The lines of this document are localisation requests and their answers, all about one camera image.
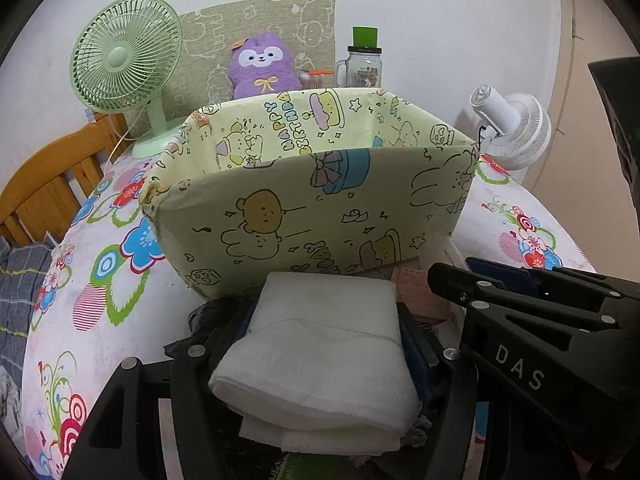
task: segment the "fabric storage box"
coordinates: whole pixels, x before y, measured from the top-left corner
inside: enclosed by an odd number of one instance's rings
[[[194,112],[158,156],[143,212],[206,298],[274,270],[350,274],[450,235],[478,146],[381,89],[267,94]]]

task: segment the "cartoon bear print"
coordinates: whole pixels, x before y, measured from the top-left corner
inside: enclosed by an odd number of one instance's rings
[[[262,136],[246,134],[242,123],[236,121],[230,133],[216,145],[216,153],[228,157],[236,166],[255,166],[262,156]]]
[[[270,189],[260,189],[247,198],[239,198],[236,209],[242,212],[244,230],[248,233],[274,233],[282,224],[282,205]]]
[[[457,213],[466,202],[471,181],[478,164],[478,147],[450,156],[442,167],[428,168],[411,180],[410,205],[420,207],[435,204]]]
[[[237,229],[222,233],[220,239],[226,244],[226,254],[239,258],[248,256],[253,260],[268,260],[278,254],[282,238],[275,232],[248,233],[245,227],[245,222],[242,222]]]
[[[273,258],[282,241],[276,234],[282,224],[282,216],[305,207],[284,210],[280,199],[270,189],[259,189],[246,198],[239,198],[236,209],[242,212],[244,221],[237,229],[222,233],[220,239],[227,245],[226,253],[230,256],[248,256],[254,260]]]

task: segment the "white wall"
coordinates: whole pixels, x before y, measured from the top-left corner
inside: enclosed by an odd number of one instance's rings
[[[68,81],[84,25],[112,0],[46,0],[0,66],[0,189],[36,150],[86,122]],[[235,0],[167,0],[178,14]],[[378,27],[383,85],[469,131],[468,97],[489,82],[551,98],[560,0],[336,0],[338,58],[353,25]]]

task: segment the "green desk fan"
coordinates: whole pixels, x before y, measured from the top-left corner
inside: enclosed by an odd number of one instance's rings
[[[167,121],[160,91],[182,49],[182,27],[162,0],[117,0],[88,23],[71,56],[71,85],[89,108],[105,114],[146,105],[151,130],[136,140],[135,158],[162,152],[184,118]]]

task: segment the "wooden bed frame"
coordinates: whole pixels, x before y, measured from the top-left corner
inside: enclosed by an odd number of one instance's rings
[[[48,144],[27,160],[0,194],[0,236],[21,246],[44,240],[49,231],[62,240],[80,209],[63,173],[71,170],[86,197],[102,179],[96,153],[107,154],[127,130],[121,114],[95,114],[95,123]],[[129,145],[123,140],[114,157]]]

